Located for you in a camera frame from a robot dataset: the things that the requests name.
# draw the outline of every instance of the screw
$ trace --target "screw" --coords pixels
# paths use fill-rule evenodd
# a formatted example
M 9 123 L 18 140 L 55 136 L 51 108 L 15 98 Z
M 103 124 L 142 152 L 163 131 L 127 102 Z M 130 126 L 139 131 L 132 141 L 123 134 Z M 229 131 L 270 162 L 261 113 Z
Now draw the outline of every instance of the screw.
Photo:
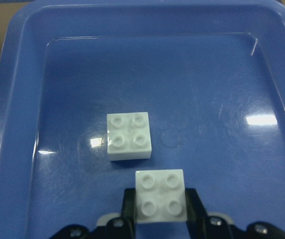
M 222 225 L 222 220 L 220 218 L 211 217 L 210 223 L 214 226 L 220 226 Z
M 254 227 L 255 231 L 260 234 L 267 234 L 268 230 L 264 225 L 256 224 Z
M 77 238 L 77 237 L 80 237 L 81 234 L 82 234 L 82 230 L 80 230 L 79 228 L 71 229 L 70 237 L 71 238 Z
M 115 228 L 120 228 L 123 226 L 123 220 L 122 219 L 115 219 L 112 221 L 112 224 Z

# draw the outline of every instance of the blue container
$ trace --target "blue container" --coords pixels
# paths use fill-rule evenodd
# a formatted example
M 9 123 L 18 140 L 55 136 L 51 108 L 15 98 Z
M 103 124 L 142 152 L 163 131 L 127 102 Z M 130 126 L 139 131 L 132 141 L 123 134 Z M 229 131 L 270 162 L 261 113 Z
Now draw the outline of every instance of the blue container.
M 144 111 L 151 158 L 110 162 L 106 114 Z M 176 168 L 208 211 L 285 230 L 284 6 L 39 0 L 15 15 L 0 59 L 0 239 L 93 230 L 136 170 Z M 189 238 L 184 223 L 137 237 Z

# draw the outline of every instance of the lego brick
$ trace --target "lego brick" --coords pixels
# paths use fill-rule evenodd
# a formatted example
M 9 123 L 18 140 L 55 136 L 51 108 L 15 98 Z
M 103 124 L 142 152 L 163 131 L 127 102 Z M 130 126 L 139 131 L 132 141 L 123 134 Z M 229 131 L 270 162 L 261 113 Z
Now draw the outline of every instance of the lego brick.
M 137 223 L 187 220 L 182 169 L 136 171 Z
M 107 141 L 111 161 L 150 158 L 148 113 L 107 114 Z

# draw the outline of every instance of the white block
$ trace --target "white block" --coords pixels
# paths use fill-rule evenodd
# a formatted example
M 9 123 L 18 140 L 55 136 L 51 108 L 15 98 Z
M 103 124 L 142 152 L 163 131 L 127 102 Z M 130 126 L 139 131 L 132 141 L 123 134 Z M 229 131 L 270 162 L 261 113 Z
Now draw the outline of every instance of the white block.
M 136 171 L 137 223 L 187 220 L 182 169 Z
M 150 158 L 148 113 L 107 114 L 107 140 L 112 161 Z

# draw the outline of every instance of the metal screw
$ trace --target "metal screw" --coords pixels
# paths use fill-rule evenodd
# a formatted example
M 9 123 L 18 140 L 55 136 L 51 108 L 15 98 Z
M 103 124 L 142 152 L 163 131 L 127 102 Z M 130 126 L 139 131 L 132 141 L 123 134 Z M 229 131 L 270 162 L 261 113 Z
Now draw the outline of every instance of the metal screw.
M 256 224 L 254 229 L 257 233 L 260 233 L 260 234 L 267 234 L 268 233 L 267 228 L 263 225 L 260 225 L 260 224 Z
M 115 228 L 120 228 L 123 226 L 123 220 L 118 218 L 112 221 L 112 224 Z
M 220 225 L 222 225 L 222 220 L 221 220 L 221 218 L 211 217 L 210 223 L 214 226 L 220 226 Z
M 71 238 L 77 238 L 77 237 L 80 237 L 81 234 L 82 234 L 82 230 L 80 230 L 79 228 L 77 228 L 77 229 L 71 229 L 70 237 L 71 237 Z

